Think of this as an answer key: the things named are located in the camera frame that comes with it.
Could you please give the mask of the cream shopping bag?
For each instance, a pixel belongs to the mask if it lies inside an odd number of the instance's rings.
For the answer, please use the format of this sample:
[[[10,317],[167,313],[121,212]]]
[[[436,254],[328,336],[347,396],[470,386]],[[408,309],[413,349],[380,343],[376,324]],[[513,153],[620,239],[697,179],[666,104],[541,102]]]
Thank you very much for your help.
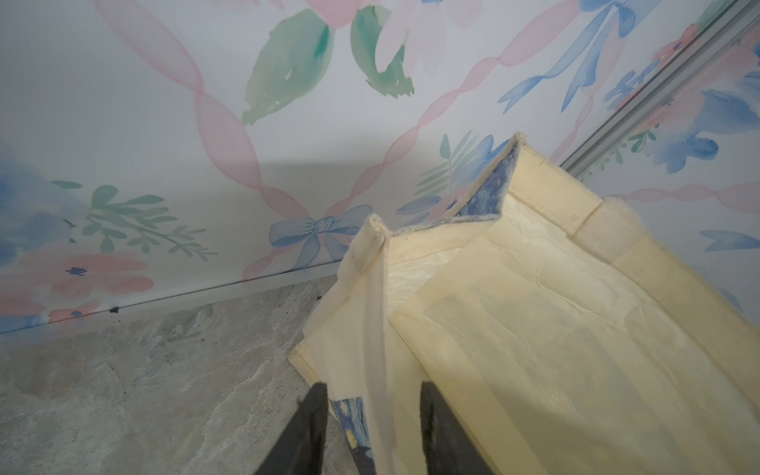
[[[362,473],[421,474],[437,385],[501,474],[755,474],[759,332],[516,135],[452,208],[367,218],[290,356]]]

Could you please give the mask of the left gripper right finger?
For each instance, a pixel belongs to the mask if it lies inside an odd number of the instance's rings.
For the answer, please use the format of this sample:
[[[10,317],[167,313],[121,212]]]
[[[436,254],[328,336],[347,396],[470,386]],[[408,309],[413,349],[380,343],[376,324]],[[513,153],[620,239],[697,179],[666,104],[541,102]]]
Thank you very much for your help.
[[[420,418],[427,474],[493,474],[447,400],[431,381],[422,383]]]

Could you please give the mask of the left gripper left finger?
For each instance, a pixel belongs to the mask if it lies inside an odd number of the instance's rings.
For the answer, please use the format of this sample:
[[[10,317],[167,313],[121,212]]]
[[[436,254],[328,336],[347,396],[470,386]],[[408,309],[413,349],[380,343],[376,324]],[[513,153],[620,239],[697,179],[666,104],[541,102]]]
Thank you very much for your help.
[[[255,475],[322,473],[329,415],[328,386],[314,384]]]

